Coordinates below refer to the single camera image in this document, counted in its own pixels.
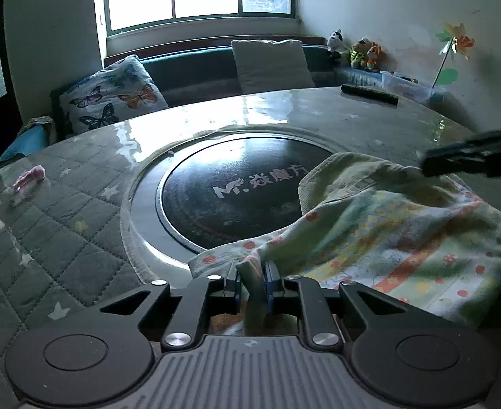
table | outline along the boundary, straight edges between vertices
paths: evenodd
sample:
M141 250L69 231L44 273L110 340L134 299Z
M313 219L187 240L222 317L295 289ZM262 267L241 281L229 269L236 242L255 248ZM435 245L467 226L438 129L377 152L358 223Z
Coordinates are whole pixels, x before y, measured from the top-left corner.
M348 151L416 166L423 152L472 135L424 106L397 107L340 94L339 88L238 96L180 106L106 126L50 146L0 170L0 377L18 333L121 292L140 281L124 250L120 206L127 183L157 149L203 130L285 125L314 132ZM42 164L47 178L28 198L7 191ZM501 180L465 177L501 210ZM148 251L156 263L179 260ZM6 406L14 402L6 391Z

window sill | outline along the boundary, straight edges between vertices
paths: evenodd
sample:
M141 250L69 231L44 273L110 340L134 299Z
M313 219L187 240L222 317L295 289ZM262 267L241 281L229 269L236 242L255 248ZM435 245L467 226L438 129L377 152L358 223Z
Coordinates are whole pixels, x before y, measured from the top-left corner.
M301 20L284 17L217 17L173 21L107 37L107 54L164 43L232 35L300 35Z

orange stripe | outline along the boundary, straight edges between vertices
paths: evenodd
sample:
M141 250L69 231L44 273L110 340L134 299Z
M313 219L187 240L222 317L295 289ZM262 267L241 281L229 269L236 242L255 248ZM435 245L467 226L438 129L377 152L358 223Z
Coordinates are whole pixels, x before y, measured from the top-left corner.
M379 281L379 283L374 286L374 289L382 293L388 293L401 285L429 256L439 249L443 241L449 236L449 232L447 232L446 229L452 229L455 220L464 218L482 203L482 201L476 201L461 208L461 210L456 213L456 216L447 222L444 228L437 232L429 241L421 246L421 248L402 261L396 269L385 277L385 279Z

black circular cooktop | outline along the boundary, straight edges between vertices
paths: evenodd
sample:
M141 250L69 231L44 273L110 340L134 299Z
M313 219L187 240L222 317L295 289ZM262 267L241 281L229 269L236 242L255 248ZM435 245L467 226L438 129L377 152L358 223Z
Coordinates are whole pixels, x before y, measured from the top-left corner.
M158 187L167 231L201 251L281 229L301 217L298 184L332 152L293 137L245 137L184 159Z

ribbed gray panel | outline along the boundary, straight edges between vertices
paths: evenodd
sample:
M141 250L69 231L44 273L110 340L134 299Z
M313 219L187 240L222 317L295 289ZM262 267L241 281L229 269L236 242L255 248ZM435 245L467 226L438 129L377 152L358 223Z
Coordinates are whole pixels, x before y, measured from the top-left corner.
M207 336L165 355L148 381L108 409L394 409L369 395L337 356L295 336Z

